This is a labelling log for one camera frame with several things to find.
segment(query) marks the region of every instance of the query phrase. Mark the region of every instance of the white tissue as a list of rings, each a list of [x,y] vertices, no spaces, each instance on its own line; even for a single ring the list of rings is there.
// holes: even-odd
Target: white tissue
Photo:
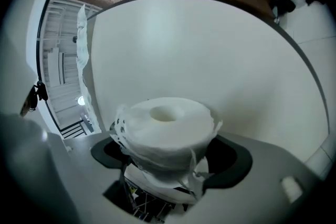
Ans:
[[[210,110],[183,98],[158,98],[132,108],[120,106],[111,137],[138,168],[165,181],[179,181],[190,171],[191,152],[198,163],[222,123]]]
[[[87,19],[85,15],[85,5],[80,8],[77,15],[77,69],[78,69],[78,79],[79,88],[83,95],[85,108],[88,113],[88,118],[92,124],[92,128],[95,133],[101,133],[99,123],[94,113],[93,106],[91,104],[91,95],[89,94],[88,88],[85,86],[83,81],[83,69],[88,63],[89,53],[88,53],[88,42],[87,42]]]

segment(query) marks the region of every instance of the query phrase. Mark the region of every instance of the white table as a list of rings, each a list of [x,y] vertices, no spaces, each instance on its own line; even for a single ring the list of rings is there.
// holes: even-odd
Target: white table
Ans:
[[[222,131],[278,145],[301,161],[328,135],[321,92],[294,41],[242,9],[215,0],[133,0],[95,20],[92,73],[106,129],[120,104],[183,97],[223,119]]]

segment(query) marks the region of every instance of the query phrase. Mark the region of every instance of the toilet paper roll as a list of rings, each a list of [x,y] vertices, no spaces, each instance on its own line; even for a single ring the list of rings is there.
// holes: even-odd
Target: toilet paper roll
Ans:
[[[112,138],[138,168],[164,180],[179,180],[188,172],[191,152],[200,161],[216,127],[210,110],[183,98],[158,98],[120,106]]]

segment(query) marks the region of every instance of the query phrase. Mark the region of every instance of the white curved wall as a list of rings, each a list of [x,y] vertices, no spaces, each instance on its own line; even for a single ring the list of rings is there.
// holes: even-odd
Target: white curved wall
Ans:
[[[336,23],[326,4],[313,2],[287,14],[280,25],[305,52],[325,94],[330,134],[306,162],[325,179],[336,160]]]
[[[306,161],[328,135],[313,76],[274,29],[212,0],[138,0],[99,14],[92,40],[105,127],[119,104],[189,98],[222,130],[281,146]]]
[[[20,112],[30,88],[37,81],[36,37],[45,1],[13,0],[7,11],[1,29],[0,78],[3,85],[8,85],[1,92],[2,112]],[[38,102],[38,110],[36,122],[43,120],[48,131],[59,133],[44,102]]]

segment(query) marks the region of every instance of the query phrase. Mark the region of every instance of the ceiling light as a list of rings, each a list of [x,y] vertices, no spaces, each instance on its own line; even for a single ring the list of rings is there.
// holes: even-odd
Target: ceiling light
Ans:
[[[85,105],[83,96],[80,96],[80,97],[77,99],[77,103],[78,103],[79,105]]]

